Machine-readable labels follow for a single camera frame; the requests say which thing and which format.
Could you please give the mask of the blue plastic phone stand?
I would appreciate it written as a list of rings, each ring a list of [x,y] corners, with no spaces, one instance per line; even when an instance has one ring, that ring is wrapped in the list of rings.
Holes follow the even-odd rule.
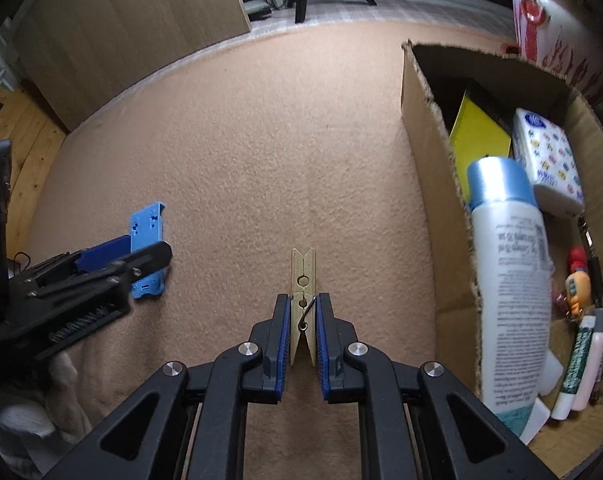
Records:
[[[149,248],[164,241],[164,203],[154,202],[131,214],[129,234],[131,252],[143,252],[150,256]],[[142,269],[143,276],[131,285],[131,295],[135,300],[158,298],[166,289],[166,271],[164,268],[149,273]]]

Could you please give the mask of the wooden clothespin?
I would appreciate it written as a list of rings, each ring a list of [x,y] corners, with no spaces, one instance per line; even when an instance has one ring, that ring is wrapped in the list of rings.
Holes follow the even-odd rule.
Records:
[[[289,362],[295,363],[300,342],[307,342],[311,363],[317,362],[317,253],[310,248],[304,254],[292,250],[292,279],[290,280]]]

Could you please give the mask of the white lotion bottle blue cap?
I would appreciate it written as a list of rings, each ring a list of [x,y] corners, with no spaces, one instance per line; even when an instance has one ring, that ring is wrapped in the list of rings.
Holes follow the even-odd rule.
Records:
[[[488,156],[469,165],[480,296],[481,400],[520,436],[539,394],[549,348],[547,232],[524,168]]]

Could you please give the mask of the white usb charger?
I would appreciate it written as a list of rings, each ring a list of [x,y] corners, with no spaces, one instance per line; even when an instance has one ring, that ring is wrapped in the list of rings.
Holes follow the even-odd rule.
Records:
[[[528,422],[519,436],[519,439],[529,445],[545,423],[549,420],[551,410],[542,401],[543,396],[547,396],[559,383],[564,373],[564,367],[555,354],[547,351],[544,366],[539,380],[539,396],[537,396],[533,409],[531,410]]]

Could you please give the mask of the green white lip balm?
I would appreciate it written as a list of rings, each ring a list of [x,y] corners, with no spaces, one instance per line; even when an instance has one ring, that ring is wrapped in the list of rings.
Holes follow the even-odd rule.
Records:
[[[593,314],[585,315],[581,319],[573,350],[571,350],[571,357],[569,358],[564,379],[559,389],[559,395],[551,411],[551,419],[565,420],[573,408],[583,371],[587,364],[596,319]]]

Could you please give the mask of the yellow grey card package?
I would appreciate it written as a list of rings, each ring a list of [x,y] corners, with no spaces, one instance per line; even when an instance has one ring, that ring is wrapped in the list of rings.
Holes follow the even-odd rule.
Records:
[[[471,197],[467,177],[469,165],[487,156],[509,157],[511,154],[511,126],[505,114],[507,111],[483,89],[469,86],[464,91],[452,126],[450,144],[466,202]]]

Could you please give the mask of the orange red toy figure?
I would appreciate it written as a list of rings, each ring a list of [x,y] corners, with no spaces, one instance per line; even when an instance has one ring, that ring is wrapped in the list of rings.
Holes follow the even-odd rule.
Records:
[[[592,288],[585,248],[571,248],[567,255],[567,268],[568,275],[564,282],[567,315],[572,321],[578,321],[592,306]]]

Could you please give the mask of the pink small bottle grey cap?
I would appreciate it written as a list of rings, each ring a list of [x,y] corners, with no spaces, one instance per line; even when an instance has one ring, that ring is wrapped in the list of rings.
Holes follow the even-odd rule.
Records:
[[[594,329],[590,340],[586,367],[583,371],[573,406],[571,407],[575,412],[583,411],[589,404],[603,359],[603,308],[596,308],[594,310],[594,317]]]

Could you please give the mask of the black gel pen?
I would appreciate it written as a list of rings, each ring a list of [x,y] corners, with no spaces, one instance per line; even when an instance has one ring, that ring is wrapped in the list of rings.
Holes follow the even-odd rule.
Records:
[[[577,219],[577,226],[587,256],[587,268],[591,282],[591,295],[594,307],[603,308],[603,275],[597,250],[595,249],[588,222],[582,214]]]

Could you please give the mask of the patterned tissue pack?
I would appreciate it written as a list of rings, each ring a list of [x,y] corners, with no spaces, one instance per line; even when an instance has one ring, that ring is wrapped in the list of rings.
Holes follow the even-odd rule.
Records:
[[[530,110],[517,108],[512,139],[516,160],[525,168],[538,207],[556,218],[580,216],[585,193],[565,131]]]

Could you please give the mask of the pine wood headboard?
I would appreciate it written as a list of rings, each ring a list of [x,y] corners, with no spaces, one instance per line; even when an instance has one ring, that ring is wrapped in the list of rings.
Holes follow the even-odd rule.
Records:
[[[6,226],[9,257],[27,250],[36,205],[66,132],[24,90],[0,87],[0,140],[12,142],[10,206]]]

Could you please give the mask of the large wooden board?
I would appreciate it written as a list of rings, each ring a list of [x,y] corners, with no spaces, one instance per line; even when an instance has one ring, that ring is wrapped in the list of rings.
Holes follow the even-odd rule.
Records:
[[[14,45],[74,129],[156,70],[249,29],[242,0],[32,0]]]

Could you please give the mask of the brown cardboard box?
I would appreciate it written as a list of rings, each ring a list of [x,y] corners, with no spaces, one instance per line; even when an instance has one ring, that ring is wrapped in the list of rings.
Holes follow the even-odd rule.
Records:
[[[468,162],[445,123],[472,82],[513,122],[516,158]],[[405,121],[434,258],[436,358],[518,440],[548,354],[564,364],[531,449],[559,478],[603,460],[603,129],[562,78],[513,56],[406,44]]]

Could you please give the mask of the white red flower pot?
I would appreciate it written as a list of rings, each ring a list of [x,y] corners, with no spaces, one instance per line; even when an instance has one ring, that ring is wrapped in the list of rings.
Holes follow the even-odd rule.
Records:
[[[592,105],[603,102],[603,27],[574,0],[513,0],[525,60],[560,76]]]

